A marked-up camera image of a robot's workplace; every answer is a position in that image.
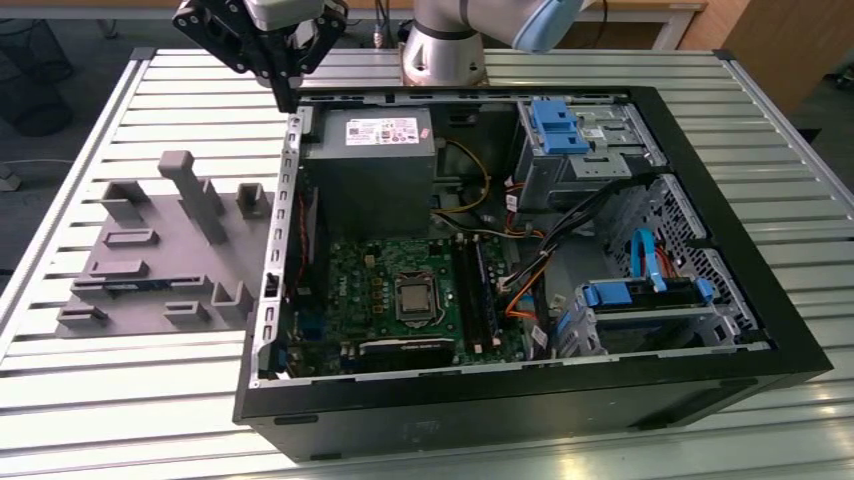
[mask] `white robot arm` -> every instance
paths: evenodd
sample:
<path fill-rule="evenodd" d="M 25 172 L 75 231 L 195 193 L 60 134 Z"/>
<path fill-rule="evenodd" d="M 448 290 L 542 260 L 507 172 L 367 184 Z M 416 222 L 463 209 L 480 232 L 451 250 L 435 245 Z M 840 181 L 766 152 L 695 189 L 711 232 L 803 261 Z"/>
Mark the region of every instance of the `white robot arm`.
<path fill-rule="evenodd" d="M 551 50 L 591 0 L 416 0 L 403 73 L 412 85 L 474 85 L 486 78 L 488 35 L 528 53 Z"/>
<path fill-rule="evenodd" d="M 554 48 L 591 0 L 416 0 L 403 75 L 412 85 L 474 85 L 486 78 L 480 32 L 526 52 Z M 295 112 L 313 72 L 347 26 L 344 0 L 187 0 L 172 23 L 236 72 L 269 86 Z M 296 27 L 315 35 L 297 44 Z"/>

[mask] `circuit board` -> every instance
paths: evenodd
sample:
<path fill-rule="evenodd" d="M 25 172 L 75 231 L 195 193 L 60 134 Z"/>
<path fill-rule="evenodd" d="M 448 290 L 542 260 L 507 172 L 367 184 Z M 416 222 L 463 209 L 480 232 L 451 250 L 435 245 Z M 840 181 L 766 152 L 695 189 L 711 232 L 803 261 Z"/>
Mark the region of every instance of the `circuit board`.
<path fill-rule="evenodd" d="M 490 280 L 506 275 L 502 244 L 492 238 L 482 243 Z M 429 279 L 435 318 L 425 322 L 400 321 L 405 303 L 400 278 L 417 274 Z M 328 306 L 321 338 L 316 346 L 304 342 L 305 364 L 312 375 L 347 373 L 339 361 L 341 348 L 381 339 L 443 338 L 455 342 L 454 365 L 518 361 L 522 333 L 515 319 L 502 318 L 500 345 L 471 352 L 464 346 L 464 326 L 456 298 L 451 240 L 375 240 L 337 242 L 329 252 Z"/>

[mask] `metal mesh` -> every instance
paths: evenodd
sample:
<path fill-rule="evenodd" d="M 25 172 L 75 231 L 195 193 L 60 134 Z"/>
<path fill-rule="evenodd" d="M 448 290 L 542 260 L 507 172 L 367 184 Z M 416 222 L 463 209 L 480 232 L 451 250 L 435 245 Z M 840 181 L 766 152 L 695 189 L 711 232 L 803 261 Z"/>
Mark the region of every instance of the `metal mesh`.
<path fill-rule="evenodd" d="M 0 20 L 0 52 L 36 83 L 55 83 L 73 74 L 48 22 Z"/>
<path fill-rule="evenodd" d="M 712 283 L 722 313 L 732 317 L 742 330 L 756 328 L 716 251 L 688 246 L 691 240 L 706 238 L 706 231 L 672 176 L 656 180 L 648 189 L 635 187 L 616 195 L 595 223 L 607 266 L 615 276 L 630 276 L 631 235 L 638 228 L 646 227 L 674 259 L 679 274 L 703 277 Z"/>
<path fill-rule="evenodd" d="M 36 83 L 0 52 L 0 118 L 24 136 L 60 131 L 72 111 L 53 85 Z"/>

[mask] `sticker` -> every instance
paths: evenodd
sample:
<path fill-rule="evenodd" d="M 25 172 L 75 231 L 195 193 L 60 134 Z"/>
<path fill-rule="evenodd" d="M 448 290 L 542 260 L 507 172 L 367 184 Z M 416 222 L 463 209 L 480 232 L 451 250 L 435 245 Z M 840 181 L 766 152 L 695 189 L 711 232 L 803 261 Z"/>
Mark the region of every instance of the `sticker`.
<path fill-rule="evenodd" d="M 355 118 L 347 122 L 347 146 L 417 142 L 415 118 Z"/>
<path fill-rule="evenodd" d="M 519 200 L 516 199 L 515 195 L 507 195 L 507 210 L 510 210 L 514 213 L 516 213 L 516 209 L 519 208 L 518 202 Z"/>
<path fill-rule="evenodd" d="M 604 138 L 604 132 L 600 128 L 582 128 L 582 135 L 586 138 Z"/>
<path fill-rule="evenodd" d="M 555 293 L 555 296 L 551 298 L 551 303 L 548 304 L 548 310 L 563 309 L 566 305 L 566 297 Z"/>
<path fill-rule="evenodd" d="M 531 338 L 540 347 L 546 348 L 546 345 L 548 345 L 548 335 L 546 335 L 546 332 L 543 332 L 538 325 L 534 325 L 534 329 L 531 330 Z"/>

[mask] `aluminum table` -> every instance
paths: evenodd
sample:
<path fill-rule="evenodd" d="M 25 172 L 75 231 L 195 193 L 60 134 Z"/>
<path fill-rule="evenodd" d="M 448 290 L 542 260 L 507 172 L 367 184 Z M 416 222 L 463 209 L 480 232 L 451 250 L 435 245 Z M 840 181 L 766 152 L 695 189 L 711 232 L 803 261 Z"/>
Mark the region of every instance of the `aluminum table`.
<path fill-rule="evenodd" d="M 109 180 L 175 193 L 156 159 L 185 149 L 219 192 L 275 182 L 287 117 L 255 79 L 196 50 L 133 58 L 0 300 L 0 476 L 850 478 L 852 197 L 736 62 L 704 52 L 487 52 L 494 85 L 659 89 L 835 370 L 680 429 L 296 467 L 231 422 L 243 332 L 53 337 Z M 368 50 L 335 51 L 305 81 L 399 83 L 396 53 Z"/>

